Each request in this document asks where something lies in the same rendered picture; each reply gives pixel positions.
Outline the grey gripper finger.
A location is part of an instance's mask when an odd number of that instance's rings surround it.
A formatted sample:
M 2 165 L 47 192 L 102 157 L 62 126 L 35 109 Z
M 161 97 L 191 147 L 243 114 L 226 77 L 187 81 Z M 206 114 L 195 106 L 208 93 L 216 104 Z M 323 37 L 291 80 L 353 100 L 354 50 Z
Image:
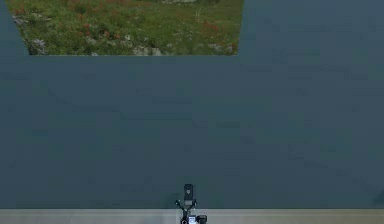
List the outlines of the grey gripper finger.
M 175 201 L 175 205 L 182 210 L 182 218 L 185 218 L 186 217 L 186 210 L 184 208 L 184 206 L 181 204 L 180 200 L 176 200 Z
M 191 201 L 191 204 L 189 205 L 189 207 L 187 209 L 185 209 L 185 216 L 188 217 L 190 214 L 191 214 L 191 210 L 194 209 L 197 205 L 197 200 L 196 199 L 193 199 Z

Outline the framed flower meadow picture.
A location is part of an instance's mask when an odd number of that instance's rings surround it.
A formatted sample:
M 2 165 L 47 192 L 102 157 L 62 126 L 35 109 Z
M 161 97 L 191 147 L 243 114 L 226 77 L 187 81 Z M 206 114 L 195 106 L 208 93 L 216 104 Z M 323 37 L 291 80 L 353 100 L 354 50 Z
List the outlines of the framed flower meadow picture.
M 3 0 L 34 56 L 232 56 L 244 0 Z

